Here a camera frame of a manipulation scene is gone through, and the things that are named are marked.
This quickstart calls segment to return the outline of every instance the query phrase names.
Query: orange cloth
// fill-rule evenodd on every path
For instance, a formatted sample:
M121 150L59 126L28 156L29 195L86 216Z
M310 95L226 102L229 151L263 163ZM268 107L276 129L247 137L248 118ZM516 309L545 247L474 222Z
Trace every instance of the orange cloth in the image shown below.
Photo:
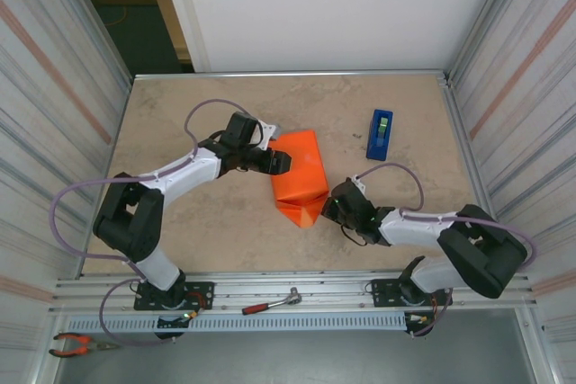
M269 146L292 158L288 173L270 176L276 208L298 227L311 227L329 195L316 133L303 130L284 134Z

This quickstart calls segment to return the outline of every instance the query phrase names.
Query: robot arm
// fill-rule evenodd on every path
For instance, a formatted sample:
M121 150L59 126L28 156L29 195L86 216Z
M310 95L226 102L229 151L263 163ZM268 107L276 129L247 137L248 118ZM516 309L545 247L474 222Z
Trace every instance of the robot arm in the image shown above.
M111 184L96 216L94 234L136 264L158 302L169 308L178 305L184 296L185 276L159 246L164 209L196 186L230 170L270 175L288 172L290 156L268 148L269 141L279 135L277 126L235 112L225 130L198 144L194 157L183 156L140 176L156 177L153 180Z
M422 293L457 287L496 299L527 258L524 246L508 231L458 221L458 217L493 221L477 206L468 204L445 214L376 208L356 178L334 188L322 215L353 229L367 244L417 245L442 252L438 258L416 258L400 276L402 294L410 303L418 303Z

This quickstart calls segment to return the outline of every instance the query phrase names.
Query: beige tabletop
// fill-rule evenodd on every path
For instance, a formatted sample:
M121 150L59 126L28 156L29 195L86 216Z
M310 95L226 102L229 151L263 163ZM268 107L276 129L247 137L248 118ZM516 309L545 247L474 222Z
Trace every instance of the beige tabletop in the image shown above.
M365 157L374 109L394 112L388 161L414 170L425 211L459 210L470 187L436 76L246 76L137 79L112 161L111 175L141 174L190 152L186 114L208 98L226 98L284 131L314 129L330 188L378 164ZM202 139L224 129L232 108L202 107L191 130ZM384 168L364 182L376 206L416 205L413 180ZM430 254L415 246L352 244L320 217L298 228L274 205L270 179L231 172L175 201L164 213L161 245L187 272L398 269ZM90 252L110 252L93 238ZM126 272L116 262L86 260L84 272Z

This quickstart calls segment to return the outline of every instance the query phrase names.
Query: cable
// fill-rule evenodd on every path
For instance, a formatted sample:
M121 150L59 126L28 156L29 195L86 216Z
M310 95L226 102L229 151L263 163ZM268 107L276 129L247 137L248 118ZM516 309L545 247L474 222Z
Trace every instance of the cable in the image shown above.
M72 183L69 186L65 187L64 189L62 189L60 192L58 192L54 198L52 199L52 202L50 203L50 207L49 207L49 226L50 226L50 230L52 232L52 235L56 238L56 241L60 244L60 246L62 246L63 249L65 249L67 252L69 252L72 255L76 255L76 256L80 256L83 258L94 258L94 259L100 259L100 260L118 260L118 261L123 261L125 263L127 263L132 270L134 270L134 272L136 272L140 277L144 278L144 275L140 272L140 270L138 270L138 268L136 267L136 265L134 265L134 263L132 263L127 257L125 256L120 256L120 255L108 255L108 254L89 254L87 252L81 251L79 249L75 249L73 246L71 246L66 240L64 240L64 238L62 237L62 235L60 235L60 232L58 230L58 227L56 225L56 209L58 207L58 203L60 200L62 200L62 198L64 197L64 195L66 195L67 193L74 191L76 189L80 189L80 188L84 188L86 186L96 186L96 185L100 185L100 184L108 184L108 183L139 183L139 182L149 182L152 180L156 180L157 178L160 177L164 177L166 175L170 175L172 173L175 173L176 171L184 168L185 166L189 165L192 163L192 160L195 158L196 154L198 153L198 140L196 139L196 137L194 136L194 134L192 132L190 132L190 130L188 129L188 122L190 121L190 118L192 117L192 115L202 106L208 104L208 103L229 103L233 106L235 106L236 108L242 110L245 113L248 113L244 108L242 108L240 105L238 105L237 103L233 103L231 101L227 101L225 99L209 99L206 101L203 101L199 104L197 104L194 108L192 108L192 110L188 113L188 115L186 116L186 120L184 123L184 131L190 135L193 139L194 142L194 147L193 147L193 151L190 152L188 155L189 157L186 158L185 161L183 161L181 164L174 166L172 168L168 168L166 171L163 171L161 173L157 174L157 177L154 175L147 175L147 176L141 176L141 177L113 177L113 178L107 178L107 179L95 179L95 180L86 180L83 182L78 182L78 183Z
M432 321L430 324L428 324L426 327L418 330L418 332L413 332L411 333L412 336L420 336L424 333L427 333L428 330L431 330L432 327L434 327L438 321L440 321L440 319L442 319L442 317L444 316L446 310L448 309L448 305L450 304L450 301L452 301L452 289L450 289L450 291L448 291L448 295L446 296L446 303L444 304L444 307L442 308L442 310L440 310L440 313L438 314L438 316L434 319L434 321Z
M222 135L224 133L224 129L221 130L217 130L216 132L213 132L212 134L210 134L208 136L209 139L216 139L217 137L219 137L220 135Z
M401 213L400 215L406 220L414 220L416 222L440 222L440 221L442 221L442 222L468 222L471 224L484 225L486 227L499 228L499 229L503 229L505 231L509 231L510 233L516 234L517 236L524 238L526 243L528 243L530 245L530 256L522 263L522 265L520 266L520 270L526 269L531 263L533 263L534 260L536 259L537 254L538 254L536 244L535 244L535 242L531 236L529 236L528 234L526 234L523 231L520 231L517 228L510 227L510 226L504 225L504 224L500 224L499 222L494 222L492 220L467 218L465 216L446 216L446 217L442 217L442 218L433 218L433 217L429 217L429 216L406 215L404 213Z
M104 331L104 333L110 337L113 341L122 344L122 345L128 345L128 346L156 346L156 345L161 345L161 344L165 344L166 342L170 342L172 341L172 338L170 339L163 339L161 341L134 341L132 339L124 339L123 337L120 337L118 335L115 335L114 333L112 333L108 327L106 326L106 324L104 323L104 306L106 305L106 300L108 300L110 298L110 296L112 295L113 292L115 292L118 288L120 288L122 285L125 285L126 283L134 283L134 282L140 282L140 279L127 279L126 281L122 281L122 282L118 282L116 285L112 286L108 292L106 292L106 294L104 294L104 297L102 298L102 302L100 303L100 309L98 310L98 321L100 321L100 327L102 328L102 330Z
M434 319L436 319L438 313L438 302L434 294L430 294L430 303L432 303L432 314L434 315Z
M262 144L262 140L264 139L264 128L262 128L262 123L258 122L258 131L260 132L260 140L253 144L252 147L258 147Z
M344 230L344 226L343 226L343 225L340 226L340 230L342 231L342 234L343 234L344 236L346 236L346 238L347 238L348 240L350 240L352 243L355 243L355 244L357 244L358 246L366 246L366 245L368 245L368 242L366 242L366 241L364 241L364 244L363 244L363 245L362 245L361 243L356 242L356 241L355 241L351 236L349 236L348 233Z
M536 259L537 255L538 255L538 250L537 250L536 243L535 243L534 239L531 236L529 236L528 234L524 233L523 231L520 231L517 228L510 227L510 226L504 225L504 224L500 224L499 222L494 222L491 220L477 219L477 218L466 218L464 216L446 216L446 217L442 217L442 218L435 218L435 217L429 217L429 216L406 215L405 214L406 210L420 211L420 210L422 210L422 207L424 207L424 188L422 188L422 183L420 182L418 177L414 174L414 172L412 170L410 170L407 166L404 166L402 164L397 164L395 162L384 162L383 164L373 166L369 170L364 171L363 173L358 175L357 178L361 179L365 175L368 175L368 174L370 174L370 173L372 173L372 172L374 172L380 168L384 168L385 166L396 166L396 167L404 170L405 172L410 174L410 176L414 179L414 181L416 182L416 185L418 186L418 191L420 192L420 203L418 204L418 207L416 209L412 209L410 207L400 207L399 208L400 215L404 219L413 220L416 222L439 222L439 221L469 222L471 224L478 224L478 225L484 225L487 227L494 227L494 228L503 229L505 231L509 231L510 233L514 233L514 234L524 238L526 243L528 243L528 245L530 246L530 256L520 266L520 270L526 269Z
M200 292L191 291L186 293L186 297L190 296L196 297L198 299L198 306L200 306L200 308L202 309L206 309L206 300L204 299L204 296Z
M128 8L126 6L124 6L124 11L122 13L122 18L120 20L116 20L115 22L105 22L104 26L106 27L111 27L111 26L115 26L116 24L120 24L121 22L123 22L124 20L126 20L126 18L128 17Z
M420 182L420 180L418 179L416 174L414 174L414 172L412 170L410 170L407 166L402 165L402 164L398 164L396 162L384 162L383 164L373 166L369 170L364 171L363 173L359 174L356 178L359 180L362 177L364 177L365 175L369 175L370 173L372 173L376 170L379 170L380 168L384 168L385 166L396 166L400 170L404 170L406 173L410 174L410 177L412 177L414 179L414 182L416 182L416 185L418 186L418 192L420 192L420 203L418 204L418 207L416 207L415 209L413 209L411 207L403 207L403 208L401 208L401 210L406 209L406 210L411 210L411 211L421 211L422 208L424 207L424 188L422 187L422 183Z
M192 142L194 143L194 148L191 153L192 159L194 159L196 157L196 154L198 153L198 140L196 139L196 136L188 129L188 122L190 121L194 113L198 111L199 108L203 107L208 103L227 103L228 105L232 105L233 107L238 108L241 112L244 112L245 114L250 114L241 105L234 103L233 101L220 98L207 99L206 101L203 101L198 105L196 105L194 108L192 108L184 120L184 132L192 139Z

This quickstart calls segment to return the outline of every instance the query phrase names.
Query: pliers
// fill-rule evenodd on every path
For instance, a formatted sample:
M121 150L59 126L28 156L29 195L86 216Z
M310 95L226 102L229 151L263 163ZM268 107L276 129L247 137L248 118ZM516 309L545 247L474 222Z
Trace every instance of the pliers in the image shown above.
M86 355L91 351L112 350L120 348L117 344L110 344L108 342L96 342L90 336L79 335L78 333L60 333L55 335L52 339L55 341L71 339L80 343L76 349L69 351L49 350L49 353L54 357L60 359L67 359L69 357L76 357L77 355Z

